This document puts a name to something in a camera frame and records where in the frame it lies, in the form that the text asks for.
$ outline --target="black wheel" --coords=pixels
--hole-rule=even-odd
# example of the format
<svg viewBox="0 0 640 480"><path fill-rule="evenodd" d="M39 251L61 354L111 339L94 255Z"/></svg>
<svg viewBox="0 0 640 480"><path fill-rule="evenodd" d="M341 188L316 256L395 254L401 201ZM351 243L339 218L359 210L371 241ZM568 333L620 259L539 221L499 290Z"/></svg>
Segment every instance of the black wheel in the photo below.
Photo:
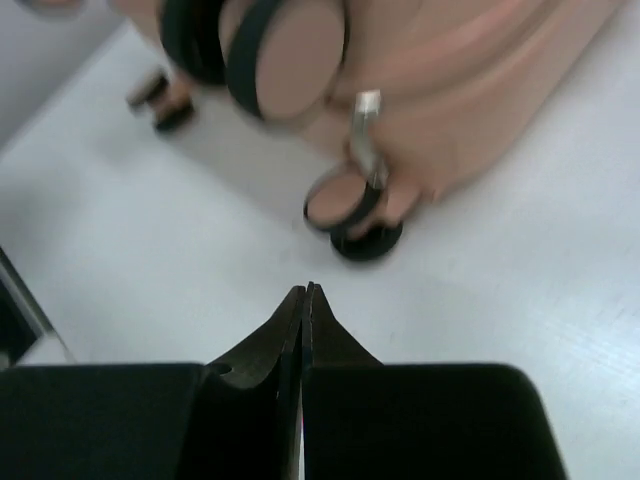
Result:
<svg viewBox="0 0 640 480"><path fill-rule="evenodd" d="M157 119L154 125L158 133L173 133L184 126L195 114L195 108L191 101L186 104L172 108L167 111L162 118Z"/></svg>
<svg viewBox="0 0 640 480"><path fill-rule="evenodd" d="M154 76L143 88L127 100L129 107L136 111L144 105L158 100L169 87L169 80L163 72Z"/></svg>
<svg viewBox="0 0 640 480"><path fill-rule="evenodd" d="M300 36L290 39L296 42L297 48L283 51L282 55L288 55L283 60L288 60L288 63L283 64L279 71L271 72L278 77L277 81L274 77L267 82L277 84L280 92L291 93L288 101L282 102L277 90L271 95L259 93L262 89L258 67L269 40L280 32L279 26L289 20L301 21L305 9L309 18L313 13L314 21L309 18L302 20L309 21L309 24L305 28L297 28ZM261 122L292 126L300 124L303 119L308 121L324 105L342 72L349 38L350 15L346 0L254 2L229 47L226 63L229 93L238 106ZM282 48L282 41L276 43ZM322 55L317 54L319 46L322 47ZM313 78L305 77L305 72L314 72Z"/></svg>
<svg viewBox="0 0 640 480"><path fill-rule="evenodd" d="M403 225L397 227L376 226L363 237L350 240L344 235L331 235L335 251L350 262L365 263L385 257L397 245Z"/></svg>
<svg viewBox="0 0 640 480"><path fill-rule="evenodd" d="M344 186L341 183L350 181L349 198L345 198ZM378 206L383 190L372 187L357 171L349 167L338 167L321 178L309 191L304 202L302 214L307 224L320 233L344 235L347 231L362 223ZM318 219L314 215L315 200L322 198L343 198L347 208L336 216L333 212L331 220Z"/></svg>
<svg viewBox="0 0 640 480"><path fill-rule="evenodd" d="M219 22L227 0L167 0L160 12L160 37L167 56L204 85L226 85Z"/></svg>

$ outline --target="metal handle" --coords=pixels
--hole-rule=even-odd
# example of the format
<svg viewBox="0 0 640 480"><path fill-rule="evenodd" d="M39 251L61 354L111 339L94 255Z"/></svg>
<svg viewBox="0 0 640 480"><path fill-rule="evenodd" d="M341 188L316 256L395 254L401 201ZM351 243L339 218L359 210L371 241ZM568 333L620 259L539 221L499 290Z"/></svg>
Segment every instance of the metal handle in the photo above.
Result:
<svg viewBox="0 0 640 480"><path fill-rule="evenodd" d="M376 151L369 135L369 127L380 116L382 95L380 90L361 92L356 96L351 119L351 149L367 183L384 189L389 171L384 159Z"/></svg>

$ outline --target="pink toy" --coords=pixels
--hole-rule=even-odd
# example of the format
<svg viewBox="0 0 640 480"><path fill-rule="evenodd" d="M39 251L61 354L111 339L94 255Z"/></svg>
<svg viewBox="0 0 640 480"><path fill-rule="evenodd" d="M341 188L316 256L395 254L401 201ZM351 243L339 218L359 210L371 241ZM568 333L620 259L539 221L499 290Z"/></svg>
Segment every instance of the pink toy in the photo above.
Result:
<svg viewBox="0 0 640 480"><path fill-rule="evenodd" d="M389 252L421 199L495 162L624 0L112 0L164 48L129 99L161 131L225 87L343 160L305 203L344 257ZM38 5L74 4L40 0Z"/></svg>

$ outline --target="gray wall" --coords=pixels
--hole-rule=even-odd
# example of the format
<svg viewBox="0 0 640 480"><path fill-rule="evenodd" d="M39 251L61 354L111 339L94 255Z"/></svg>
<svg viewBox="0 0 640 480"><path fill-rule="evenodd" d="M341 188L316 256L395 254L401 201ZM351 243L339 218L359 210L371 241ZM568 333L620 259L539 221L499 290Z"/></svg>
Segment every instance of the gray wall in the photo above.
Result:
<svg viewBox="0 0 640 480"><path fill-rule="evenodd" d="M0 147L117 28L105 0L73 20L46 20L0 0Z"/></svg>

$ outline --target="white floor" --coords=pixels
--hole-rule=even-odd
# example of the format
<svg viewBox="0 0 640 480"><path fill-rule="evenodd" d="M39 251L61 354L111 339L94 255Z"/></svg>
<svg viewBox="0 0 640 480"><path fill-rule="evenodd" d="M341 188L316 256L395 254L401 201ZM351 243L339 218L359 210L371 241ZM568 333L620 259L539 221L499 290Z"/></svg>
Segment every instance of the white floor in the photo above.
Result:
<svg viewBox="0 0 640 480"><path fill-rule="evenodd" d="M20 359L19 365L73 365L75 360L55 334L39 338Z"/></svg>
<svg viewBox="0 0 640 480"><path fill-rule="evenodd" d="M111 35L121 18L106 0L87 0L77 18L45 20L0 1L0 146Z"/></svg>
<svg viewBox="0 0 640 480"><path fill-rule="evenodd" d="M352 269L301 221L332 163L208 98L166 141L123 97L155 63L124 30L4 153L0 243L79 362L215 358L294 284L387 362L507 362L571 478L640 478L640 4L502 163Z"/></svg>

